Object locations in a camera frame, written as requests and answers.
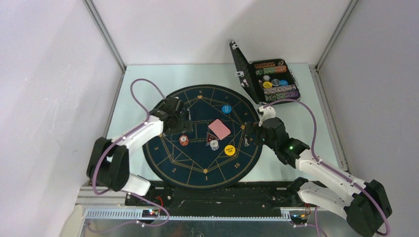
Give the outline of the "red poker chip stack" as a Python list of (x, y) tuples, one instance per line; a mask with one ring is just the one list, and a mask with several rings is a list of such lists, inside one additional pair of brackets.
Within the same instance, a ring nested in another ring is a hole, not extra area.
[(188, 139), (188, 136), (186, 136), (186, 135), (181, 135), (181, 136), (179, 137), (179, 143), (180, 143), (180, 145), (182, 145), (182, 146), (187, 146), (187, 145), (189, 144), (189, 139)]

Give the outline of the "blue small blind button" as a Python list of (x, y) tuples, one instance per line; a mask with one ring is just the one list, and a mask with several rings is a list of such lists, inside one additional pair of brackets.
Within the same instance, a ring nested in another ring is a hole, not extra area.
[(232, 112), (232, 107), (230, 105), (223, 105), (221, 111), (224, 114), (230, 114)]

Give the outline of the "yellow big blind button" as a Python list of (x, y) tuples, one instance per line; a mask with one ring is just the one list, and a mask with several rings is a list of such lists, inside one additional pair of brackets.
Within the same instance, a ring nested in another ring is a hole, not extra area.
[(236, 153), (236, 148), (233, 145), (227, 145), (224, 148), (224, 153), (227, 156), (233, 156)]

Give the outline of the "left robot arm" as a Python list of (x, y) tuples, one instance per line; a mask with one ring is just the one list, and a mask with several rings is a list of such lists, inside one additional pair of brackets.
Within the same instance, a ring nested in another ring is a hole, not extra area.
[(177, 97), (168, 96), (146, 114), (138, 126), (126, 134), (108, 139), (98, 138), (92, 149), (86, 174), (93, 184), (114, 192), (137, 194), (143, 205), (152, 205), (156, 192), (149, 180), (131, 173), (130, 157), (151, 139), (192, 131), (190, 110)]

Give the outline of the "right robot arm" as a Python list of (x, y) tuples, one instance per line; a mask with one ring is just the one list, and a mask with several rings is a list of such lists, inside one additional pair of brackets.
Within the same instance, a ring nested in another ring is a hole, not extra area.
[(388, 223), (392, 209), (379, 181), (366, 182), (313, 155), (307, 144), (288, 135), (279, 118), (246, 123), (244, 128), (246, 141), (266, 145), (281, 163), (316, 178), (309, 181), (298, 177), (288, 186), (291, 205), (308, 203), (326, 209), (346, 220), (363, 237), (378, 234), (380, 227)]

